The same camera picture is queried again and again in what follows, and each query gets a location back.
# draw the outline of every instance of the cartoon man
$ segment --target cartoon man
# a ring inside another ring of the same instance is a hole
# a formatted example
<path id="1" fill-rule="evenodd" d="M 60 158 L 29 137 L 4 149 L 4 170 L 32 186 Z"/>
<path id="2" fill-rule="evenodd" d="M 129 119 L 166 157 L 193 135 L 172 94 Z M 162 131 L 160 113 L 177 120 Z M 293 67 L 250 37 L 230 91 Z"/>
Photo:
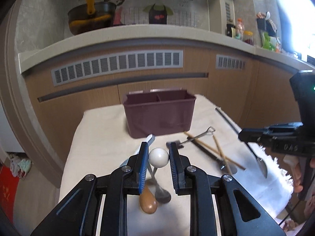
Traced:
<path id="1" fill-rule="evenodd" d="M 155 0 L 153 5 L 143 9 L 149 13 L 149 24 L 167 24 L 167 16 L 172 16 L 173 11 L 163 4 L 166 0 Z"/>
<path id="2" fill-rule="evenodd" d="M 122 4 L 125 0 L 104 0 L 104 2 L 112 2 L 116 4 L 116 11 L 114 17 L 114 26 L 122 26 L 124 25 L 121 23 L 121 13 L 122 13 Z"/>

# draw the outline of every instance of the toothbrush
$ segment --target toothbrush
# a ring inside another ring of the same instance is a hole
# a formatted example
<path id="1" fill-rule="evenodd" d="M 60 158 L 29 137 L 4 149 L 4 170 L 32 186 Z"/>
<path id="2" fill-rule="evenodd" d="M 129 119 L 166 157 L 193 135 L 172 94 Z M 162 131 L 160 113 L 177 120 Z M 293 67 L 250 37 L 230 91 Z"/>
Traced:
<path id="1" fill-rule="evenodd" d="M 148 136 L 146 137 L 146 139 L 145 139 L 143 142 L 147 142 L 147 143 L 148 143 L 148 146 L 150 146 L 150 145 L 153 143 L 154 140 L 155 140 L 155 135 L 150 134 L 150 135 L 148 135 Z M 141 144 L 140 144 L 139 147 L 135 150 L 135 152 L 134 152 L 133 155 L 136 155 L 136 154 L 139 153 L 140 147 L 141 147 Z M 126 159 L 122 164 L 120 164 L 119 167 L 124 166 L 124 165 L 127 165 L 128 160 L 129 160 L 129 158 Z"/>

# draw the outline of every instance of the red mat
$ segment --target red mat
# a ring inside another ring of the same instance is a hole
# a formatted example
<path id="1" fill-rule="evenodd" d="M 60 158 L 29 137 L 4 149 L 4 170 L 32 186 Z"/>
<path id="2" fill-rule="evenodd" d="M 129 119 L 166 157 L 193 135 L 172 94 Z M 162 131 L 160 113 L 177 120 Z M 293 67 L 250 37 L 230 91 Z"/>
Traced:
<path id="1" fill-rule="evenodd" d="M 0 168 L 0 206 L 13 223 L 13 205 L 19 178 L 13 177 L 7 167 Z"/>

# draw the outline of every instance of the green item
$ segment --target green item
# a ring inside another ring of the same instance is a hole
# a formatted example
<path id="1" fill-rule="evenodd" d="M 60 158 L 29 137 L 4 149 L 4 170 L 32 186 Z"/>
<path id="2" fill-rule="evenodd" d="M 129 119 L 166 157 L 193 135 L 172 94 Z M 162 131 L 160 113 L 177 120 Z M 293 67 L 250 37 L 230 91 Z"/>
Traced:
<path id="1" fill-rule="evenodd" d="M 267 32 L 264 32 L 264 44 L 262 48 L 270 51 L 276 51 L 276 47 L 270 43 L 270 36 Z"/>

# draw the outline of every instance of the storage bin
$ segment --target storage bin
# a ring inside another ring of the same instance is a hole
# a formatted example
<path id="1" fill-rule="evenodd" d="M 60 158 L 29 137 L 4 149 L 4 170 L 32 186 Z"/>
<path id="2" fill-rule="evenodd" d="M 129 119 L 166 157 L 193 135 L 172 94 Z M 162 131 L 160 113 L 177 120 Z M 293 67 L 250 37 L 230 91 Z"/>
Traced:
<path id="1" fill-rule="evenodd" d="M 123 106 L 133 138 L 188 131 L 196 97 L 187 90 L 152 90 L 130 93 Z"/>

